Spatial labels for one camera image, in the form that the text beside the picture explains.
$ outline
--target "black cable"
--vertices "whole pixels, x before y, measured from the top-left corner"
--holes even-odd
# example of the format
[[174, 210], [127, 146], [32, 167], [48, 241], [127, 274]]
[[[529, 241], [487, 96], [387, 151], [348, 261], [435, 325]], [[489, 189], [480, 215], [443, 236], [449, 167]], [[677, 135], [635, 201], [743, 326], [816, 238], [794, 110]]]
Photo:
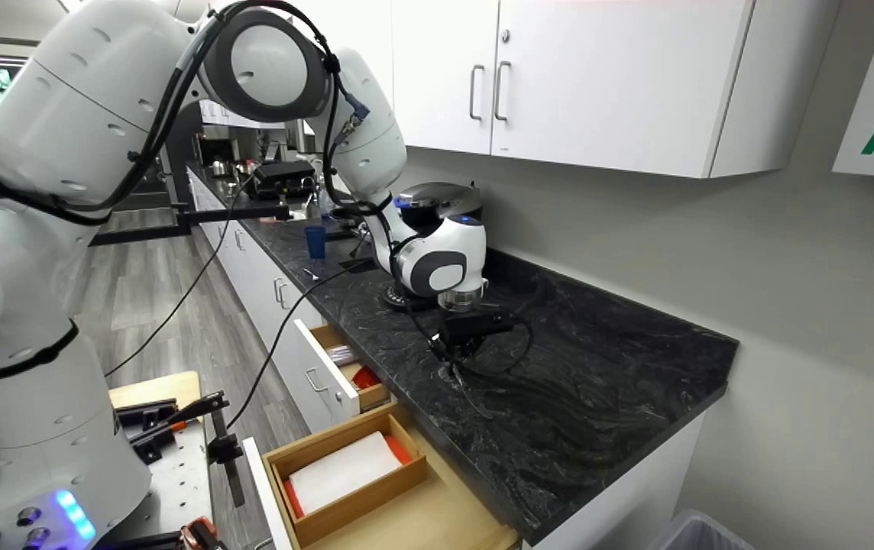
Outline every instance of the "black cable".
[[205, 277], [205, 272], [217, 264], [219, 257], [219, 248], [226, 241], [226, 229], [229, 229], [229, 220], [224, 222], [224, 234], [219, 234], [219, 241], [217, 248], [211, 251], [211, 257], [202, 264], [202, 270], [197, 272], [194, 286], [184, 291], [184, 296], [170, 305], [170, 311], [159, 321], [159, 326], [130, 355], [122, 357], [113, 370], [103, 372], [103, 379], [115, 377], [122, 368], [130, 368], [139, 355], [144, 355], [154, 341], [170, 325], [170, 318], [184, 309], [184, 304], [194, 296], [194, 291], [199, 289], [199, 283]]
[[263, 379], [265, 368], [271, 364], [271, 357], [276, 357], [276, 352], [279, 352], [279, 343], [280, 343], [280, 336], [285, 336], [285, 326], [292, 325], [295, 311], [296, 311], [316, 291], [320, 291], [323, 286], [331, 286], [331, 283], [336, 283], [336, 277], [343, 277], [343, 274], [348, 274], [348, 272], [336, 272], [336, 274], [319, 277], [302, 296], [295, 299], [295, 305], [287, 309], [287, 314], [285, 314], [285, 321], [280, 321], [280, 326], [279, 326], [271, 345], [268, 345], [265, 355], [263, 355], [263, 364], [259, 364], [259, 370], [256, 370], [256, 377], [254, 377], [254, 381], [252, 381], [252, 391], [248, 391], [242, 409], [226, 422], [226, 431], [234, 431], [234, 425], [248, 412], [248, 407], [252, 407], [256, 389], [259, 389], [259, 379]]

